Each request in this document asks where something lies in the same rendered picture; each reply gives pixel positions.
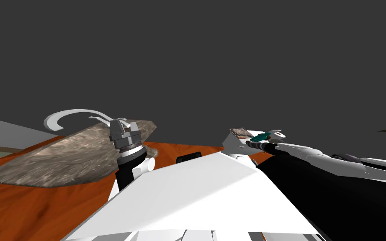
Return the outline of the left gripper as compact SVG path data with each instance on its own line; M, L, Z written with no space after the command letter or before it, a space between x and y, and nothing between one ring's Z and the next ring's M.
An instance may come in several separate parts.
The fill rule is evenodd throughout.
M114 143L115 149L122 149L126 146L140 143L141 131L136 122L130 123L130 132L123 133L123 126L118 119L113 119L110 122L109 139Z

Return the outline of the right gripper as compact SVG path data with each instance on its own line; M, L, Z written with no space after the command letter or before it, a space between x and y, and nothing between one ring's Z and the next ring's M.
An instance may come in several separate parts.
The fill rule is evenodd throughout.
M278 152L278 150L275 149L277 145L273 143L246 141L246 145L250 148L259 149L271 155L277 155Z

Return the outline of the teal and white object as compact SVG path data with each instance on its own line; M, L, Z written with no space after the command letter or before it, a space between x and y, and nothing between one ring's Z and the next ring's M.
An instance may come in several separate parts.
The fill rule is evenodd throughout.
M286 136L281 133L281 130L270 130L265 133L260 133L250 139L251 142L267 141L269 143L277 144L284 142Z

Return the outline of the white curved chair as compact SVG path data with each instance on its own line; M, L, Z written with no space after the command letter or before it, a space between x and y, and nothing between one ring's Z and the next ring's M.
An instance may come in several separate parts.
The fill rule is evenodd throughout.
M59 131L62 130L64 127L60 126L58 124L58 121L65 116L76 114L76 113L91 113L96 114L98 116L90 116L89 118L97 119L100 122L104 123L107 127L110 126L110 121L113 121L113 118L110 118L109 116L103 114L102 112L95 111L95 110L89 110L89 109L70 109L70 110L63 110L57 113L53 113L45 118L44 120L44 126L50 130L50 131Z

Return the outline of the grey stone table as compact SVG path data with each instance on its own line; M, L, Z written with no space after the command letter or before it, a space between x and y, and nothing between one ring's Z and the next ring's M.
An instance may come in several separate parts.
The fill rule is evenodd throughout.
M22 154L0 166L0 184L54 188L97 182L118 171L120 156L103 123Z

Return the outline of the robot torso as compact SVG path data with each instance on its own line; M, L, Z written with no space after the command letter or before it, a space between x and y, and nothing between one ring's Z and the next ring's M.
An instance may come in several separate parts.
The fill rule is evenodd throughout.
M318 234L261 170L217 152L140 175L64 239L188 229Z

